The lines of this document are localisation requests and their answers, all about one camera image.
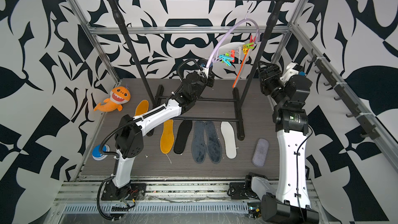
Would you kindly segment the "white orange-edged insole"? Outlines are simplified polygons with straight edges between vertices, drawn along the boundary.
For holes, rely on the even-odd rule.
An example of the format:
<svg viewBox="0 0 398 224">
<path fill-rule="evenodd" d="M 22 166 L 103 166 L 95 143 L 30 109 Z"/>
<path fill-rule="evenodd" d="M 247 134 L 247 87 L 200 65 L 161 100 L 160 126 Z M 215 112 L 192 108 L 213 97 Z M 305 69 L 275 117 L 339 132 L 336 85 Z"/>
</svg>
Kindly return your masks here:
<svg viewBox="0 0 398 224">
<path fill-rule="evenodd" d="M 224 55 L 226 53 L 229 53 L 231 50 L 237 51 L 239 47 L 242 48 L 244 44 L 245 44 L 244 42 L 232 42 L 223 45 L 218 49 L 218 55 Z"/>
</svg>

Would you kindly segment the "black foam insole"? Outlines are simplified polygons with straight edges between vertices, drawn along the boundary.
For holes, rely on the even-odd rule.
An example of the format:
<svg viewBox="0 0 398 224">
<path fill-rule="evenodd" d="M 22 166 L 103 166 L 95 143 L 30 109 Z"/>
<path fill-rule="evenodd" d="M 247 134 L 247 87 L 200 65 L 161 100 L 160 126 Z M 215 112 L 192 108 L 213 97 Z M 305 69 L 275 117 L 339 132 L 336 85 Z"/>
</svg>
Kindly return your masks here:
<svg viewBox="0 0 398 224">
<path fill-rule="evenodd" d="M 184 120 L 180 124 L 174 144 L 175 154 L 181 155 L 184 152 L 191 130 L 192 130 L 192 120 Z"/>
</svg>

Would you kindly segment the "lilac round clip hanger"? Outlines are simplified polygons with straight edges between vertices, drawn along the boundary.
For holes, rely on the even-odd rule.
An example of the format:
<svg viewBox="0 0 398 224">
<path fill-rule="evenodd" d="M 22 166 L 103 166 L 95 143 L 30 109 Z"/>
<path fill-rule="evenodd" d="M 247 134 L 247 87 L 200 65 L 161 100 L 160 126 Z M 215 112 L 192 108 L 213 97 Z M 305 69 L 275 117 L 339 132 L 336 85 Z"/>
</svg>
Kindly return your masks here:
<svg viewBox="0 0 398 224">
<path fill-rule="evenodd" d="M 248 23 L 248 22 L 252 23 L 253 26 L 254 26 L 254 28 L 255 28 L 255 40 L 254 40 L 254 42 L 256 43 L 256 42 L 259 41 L 259 37 L 260 37 L 260 27 L 259 27 L 259 25 L 256 23 L 256 21 L 254 21 L 253 19 L 248 18 L 249 11 L 251 10 L 251 8 L 252 8 L 252 6 L 253 6 L 253 4 L 254 4 L 254 0 L 247 0 L 247 2 L 250 3 L 250 5 L 249 5 L 249 7 L 248 7 L 248 9 L 247 9 L 247 11 L 246 11 L 246 14 L 245 14 L 244 19 L 242 19 L 242 20 L 240 20 L 239 22 L 237 22 L 234 26 L 232 26 L 232 27 L 227 31 L 227 33 L 225 33 L 225 34 L 223 35 L 223 37 L 221 38 L 221 40 L 220 40 L 220 41 L 218 42 L 218 44 L 214 47 L 213 51 L 212 51 L 211 54 L 209 55 L 208 60 L 207 60 L 207 63 L 206 63 L 206 65 L 205 65 L 205 68 L 206 68 L 206 69 L 210 69 L 210 67 L 211 67 L 214 63 L 217 63 L 217 62 L 218 62 L 217 56 L 218 56 L 218 52 L 219 52 L 219 49 L 220 49 L 221 45 L 224 43 L 224 41 L 227 39 L 227 37 L 228 37 L 229 35 L 231 35 L 231 34 L 233 34 L 233 33 L 236 33 L 236 32 L 237 32 L 236 29 L 237 29 L 238 27 L 240 27 L 242 24 Z"/>
</svg>

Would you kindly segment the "dark grey felt insole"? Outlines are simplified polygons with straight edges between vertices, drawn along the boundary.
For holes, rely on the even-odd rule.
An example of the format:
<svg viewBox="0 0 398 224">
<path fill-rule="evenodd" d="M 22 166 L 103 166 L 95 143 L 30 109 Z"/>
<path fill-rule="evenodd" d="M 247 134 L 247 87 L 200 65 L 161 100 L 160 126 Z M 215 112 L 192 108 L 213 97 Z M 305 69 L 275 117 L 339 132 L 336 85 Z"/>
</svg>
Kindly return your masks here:
<svg viewBox="0 0 398 224">
<path fill-rule="evenodd" d="M 196 121 L 191 145 L 191 153 L 194 161 L 198 164 L 204 162 L 206 157 L 206 144 L 204 141 L 204 122 Z"/>
<path fill-rule="evenodd" d="M 207 135 L 207 152 L 212 163 L 219 164 L 222 157 L 222 148 L 213 122 L 206 121 L 204 128 Z"/>
</svg>

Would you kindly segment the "orange fuzzy insole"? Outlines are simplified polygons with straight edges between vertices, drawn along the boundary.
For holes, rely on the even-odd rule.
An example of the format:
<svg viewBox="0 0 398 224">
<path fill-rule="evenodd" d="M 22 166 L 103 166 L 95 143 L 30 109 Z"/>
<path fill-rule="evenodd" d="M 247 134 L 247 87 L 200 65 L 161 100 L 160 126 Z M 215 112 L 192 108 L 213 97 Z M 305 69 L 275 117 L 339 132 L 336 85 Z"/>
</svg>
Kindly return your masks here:
<svg viewBox="0 0 398 224">
<path fill-rule="evenodd" d="M 174 121 L 172 119 L 163 123 L 163 132 L 160 139 L 160 149 L 163 154 L 168 154 L 174 145 Z"/>
<path fill-rule="evenodd" d="M 136 107 L 134 116 L 139 116 L 147 113 L 149 110 L 149 102 L 147 100 L 142 100 Z"/>
</svg>

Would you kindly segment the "grey orange-edged insole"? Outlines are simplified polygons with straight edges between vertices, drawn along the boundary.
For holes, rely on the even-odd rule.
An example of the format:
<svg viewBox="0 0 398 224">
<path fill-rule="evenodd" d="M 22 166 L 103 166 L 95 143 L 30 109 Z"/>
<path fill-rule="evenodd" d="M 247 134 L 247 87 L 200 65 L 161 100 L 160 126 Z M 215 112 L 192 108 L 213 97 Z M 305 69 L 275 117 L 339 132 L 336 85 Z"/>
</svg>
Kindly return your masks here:
<svg viewBox="0 0 398 224">
<path fill-rule="evenodd" d="M 240 67 L 239 67 L 239 71 L 237 73 L 236 79 L 235 79 L 235 81 L 233 83 L 233 88 L 236 87 L 236 85 L 237 85 L 237 83 L 238 83 L 238 81 L 240 79 L 240 74 L 243 71 L 247 55 L 251 53 L 252 49 L 254 49 L 254 43 L 244 44 L 238 50 L 238 54 L 239 54 L 238 60 L 240 61 Z"/>
</svg>

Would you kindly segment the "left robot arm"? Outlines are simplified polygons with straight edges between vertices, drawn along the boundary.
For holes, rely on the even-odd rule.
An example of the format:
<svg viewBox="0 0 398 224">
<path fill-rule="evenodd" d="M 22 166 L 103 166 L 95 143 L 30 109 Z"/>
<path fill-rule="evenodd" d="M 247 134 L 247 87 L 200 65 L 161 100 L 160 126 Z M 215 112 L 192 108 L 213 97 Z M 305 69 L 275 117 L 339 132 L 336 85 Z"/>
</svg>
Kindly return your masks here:
<svg viewBox="0 0 398 224">
<path fill-rule="evenodd" d="M 106 200 L 125 200 L 132 195 L 131 171 L 135 157 L 144 149 L 144 137 L 162 123 L 190 110 L 206 87 L 212 87 L 215 75 L 210 64 L 201 66 L 195 59 L 184 61 L 177 69 L 181 84 L 176 92 L 157 108 L 136 117 L 124 116 L 119 126 L 99 145 L 102 155 L 116 159 L 114 173 L 104 180 Z"/>
</svg>

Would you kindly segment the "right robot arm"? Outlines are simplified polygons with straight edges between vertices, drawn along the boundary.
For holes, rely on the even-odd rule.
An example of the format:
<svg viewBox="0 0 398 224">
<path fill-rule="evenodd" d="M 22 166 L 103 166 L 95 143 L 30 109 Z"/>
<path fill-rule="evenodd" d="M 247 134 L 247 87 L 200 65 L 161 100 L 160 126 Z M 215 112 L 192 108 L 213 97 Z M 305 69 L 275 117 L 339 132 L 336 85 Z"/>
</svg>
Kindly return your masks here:
<svg viewBox="0 0 398 224">
<path fill-rule="evenodd" d="M 306 141 L 313 130 L 304 105 L 313 83 L 294 62 L 281 71 L 277 64 L 260 61 L 258 72 L 261 92 L 276 103 L 273 122 L 280 152 L 278 187 L 272 188 L 264 176 L 249 173 L 240 186 L 230 184 L 227 194 L 234 199 L 259 199 L 259 208 L 249 213 L 265 222 L 317 224 L 320 216 L 311 207 L 305 167 Z"/>
</svg>

